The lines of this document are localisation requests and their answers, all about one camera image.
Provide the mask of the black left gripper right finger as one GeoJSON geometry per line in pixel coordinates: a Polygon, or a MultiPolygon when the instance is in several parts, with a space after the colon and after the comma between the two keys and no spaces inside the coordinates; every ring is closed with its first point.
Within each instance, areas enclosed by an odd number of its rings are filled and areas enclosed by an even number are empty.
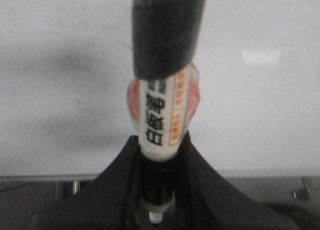
{"type": "Polygon", "coordinates": [[[239,191],[201,156],[185,134],[170,161],[176,229],[298,229],[289,217],[239,191]]]}

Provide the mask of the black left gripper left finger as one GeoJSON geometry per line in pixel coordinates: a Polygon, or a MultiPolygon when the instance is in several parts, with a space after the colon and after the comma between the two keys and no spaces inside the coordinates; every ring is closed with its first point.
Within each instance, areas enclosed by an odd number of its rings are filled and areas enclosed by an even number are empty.
{"type": "Polygon", "coordinates": [[[37,215],[38,229],[139,229],[141,153],[130,136],[115,160],[77,194],[37,215]]]}

